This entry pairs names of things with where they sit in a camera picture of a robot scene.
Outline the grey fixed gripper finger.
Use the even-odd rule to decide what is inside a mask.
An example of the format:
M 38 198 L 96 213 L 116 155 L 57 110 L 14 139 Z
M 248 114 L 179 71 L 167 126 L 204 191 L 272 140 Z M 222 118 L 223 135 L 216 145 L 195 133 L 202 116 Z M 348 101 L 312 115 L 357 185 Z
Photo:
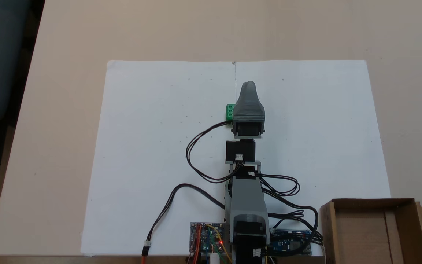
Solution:
M 258 101 L 259 101 L 259 98 L 258 98 L 255 82 L 253 81 L 244 82 L 240 90 L 238 103 L 250 103 L 250 102 L 253 103 L 253 102 L 258 102 Z

